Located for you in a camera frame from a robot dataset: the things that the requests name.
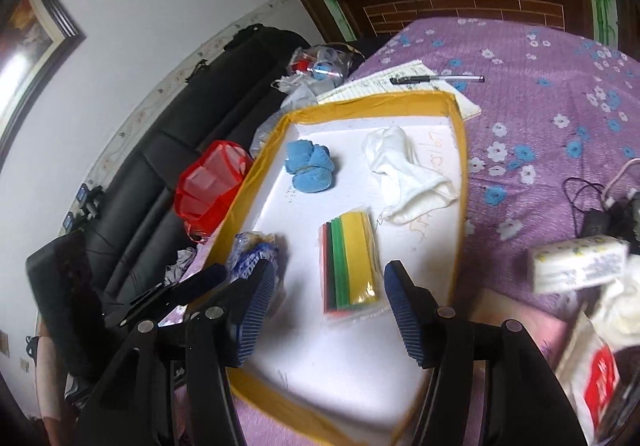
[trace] framed painting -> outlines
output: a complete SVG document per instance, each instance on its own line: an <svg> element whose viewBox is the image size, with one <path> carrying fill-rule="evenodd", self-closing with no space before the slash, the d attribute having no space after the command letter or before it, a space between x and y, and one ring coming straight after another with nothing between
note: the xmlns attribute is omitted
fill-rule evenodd
<svg viewBox="0 0 640 446"><path fill-rule="evenodd" d="M58 0L20 0L0 33L0 167L38 94L82 39Z"/></svg>

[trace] yellow strip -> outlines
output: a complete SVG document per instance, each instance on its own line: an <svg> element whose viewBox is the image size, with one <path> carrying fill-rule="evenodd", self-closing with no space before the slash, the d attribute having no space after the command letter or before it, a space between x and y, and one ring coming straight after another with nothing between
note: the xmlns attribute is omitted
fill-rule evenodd
<svg viewBox="0 0 640 446"><path fill-rule="evenodd" d="M349 273L349 303L356 305L373 298L373 270L364 232L363 212L347 212L340 215L344 252Z"/></svg>
<svg viewBox="0 0 640 446"><path fill-rule="evenodd" d="M462 188L460 191L460 220L458 221L458 252L447 302L450 301L460 265L460 250L464 241L468 183L465 128L454 96L446 92L413 91L378 94L347 102L318 105L317 107L292 112L283 116L271 134L269 141L262 149L260 156L255 161L254 166L252 166L249 174L244 179L238 195L220 227L220 234L209 253L206 266L215 263L224 264L226 262L233 245L234 236L242 229L242 223L254 203L255 196L258 194L267 172L271 166L282 166L282 163L275 163L274 159L284 141L287 129L292 123L314 125L335 119L393 116L448 117L454 130L460 154ZM205 299L206 296L192 304L189 307L189 311L194 311L195 307ZM338 430L322 413L308 410L293 400L285 398L246 370L229 369L228 375L236 394L285 426L322 443L340 446L354 444L352 439ZM412 412L406 416L404 422L394 431L392 443L396 442L404 428L411 421L414 413L420 408L425 389L426 382L422 387L422 391L417 395Z"/></svg>

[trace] pen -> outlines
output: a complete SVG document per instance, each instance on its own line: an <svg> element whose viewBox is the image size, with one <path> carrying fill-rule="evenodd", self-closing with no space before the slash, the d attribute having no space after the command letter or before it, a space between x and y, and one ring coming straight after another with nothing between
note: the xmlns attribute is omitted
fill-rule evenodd
<svg viewBox="0 0 640 446"><path fill-rule="evenodd" d="M467 80L484 83L484 76L440 76L433 74L423 74L418 76L400 76L389 78L392 85L407 85L410 83L430 82L433 80Z"/></svg>

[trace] red label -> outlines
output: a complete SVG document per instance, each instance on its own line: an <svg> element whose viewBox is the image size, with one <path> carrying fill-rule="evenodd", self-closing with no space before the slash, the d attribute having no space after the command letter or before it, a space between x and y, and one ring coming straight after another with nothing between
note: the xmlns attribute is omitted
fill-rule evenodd
<svg viewBox="0 0 640 446"><path fill-rule="evenodd" d="M591 376L584 391L584 402L591 412L593 429L604 414L618 383L618 369L609 346L605 345L593 355Z"/></svg>

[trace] red and white package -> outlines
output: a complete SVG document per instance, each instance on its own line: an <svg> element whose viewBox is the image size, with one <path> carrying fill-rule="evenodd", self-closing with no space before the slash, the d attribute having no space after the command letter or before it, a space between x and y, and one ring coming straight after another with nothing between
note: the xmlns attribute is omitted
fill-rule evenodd
<svg viewBox="0 0 640 446"><path fill-rule="evenodd" d="M613 352L584 313L578 316L556 376L574 407L587 444L592 444L620 376Z"/></svg>

